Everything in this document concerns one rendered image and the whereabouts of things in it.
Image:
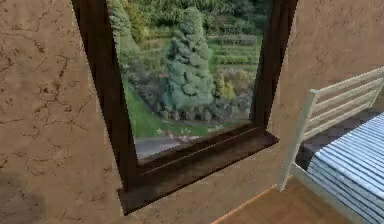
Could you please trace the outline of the white bed with striped blanket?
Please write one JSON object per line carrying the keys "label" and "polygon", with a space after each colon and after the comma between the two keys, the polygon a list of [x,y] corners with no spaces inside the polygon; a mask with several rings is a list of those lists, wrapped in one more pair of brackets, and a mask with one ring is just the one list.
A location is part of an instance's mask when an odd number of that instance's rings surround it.
{"label": "white bed with striped blanket", "polygon": [[353,224],[384,224],[384,66],[311,89],[277,182],[293,176]]}

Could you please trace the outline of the dark brown framed window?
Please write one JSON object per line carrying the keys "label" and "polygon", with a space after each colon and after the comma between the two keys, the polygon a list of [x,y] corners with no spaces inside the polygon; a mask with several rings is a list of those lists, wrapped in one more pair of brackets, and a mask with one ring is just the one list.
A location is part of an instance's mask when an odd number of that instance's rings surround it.
{"label": "dark brown framed window", "polygon": [[272,1],[251,122],[144,160],[139,160],[136,153],[106,0],[71,3],[122,182],[117,193],[125,215],[278,142],[267,126],[298,0]]}

